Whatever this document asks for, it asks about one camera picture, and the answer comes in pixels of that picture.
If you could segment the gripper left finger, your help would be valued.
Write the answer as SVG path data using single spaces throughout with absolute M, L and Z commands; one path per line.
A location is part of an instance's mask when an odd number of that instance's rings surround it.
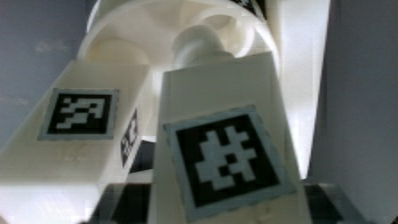
M 148 224 L 150 195 L 150 184 L 111 184 L 88 224 Z

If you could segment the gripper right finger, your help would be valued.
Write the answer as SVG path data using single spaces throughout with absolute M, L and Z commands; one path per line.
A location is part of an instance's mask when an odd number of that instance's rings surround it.
M 314 224 L 385 224 L 381 199 L 340 182 L 303 181 Z

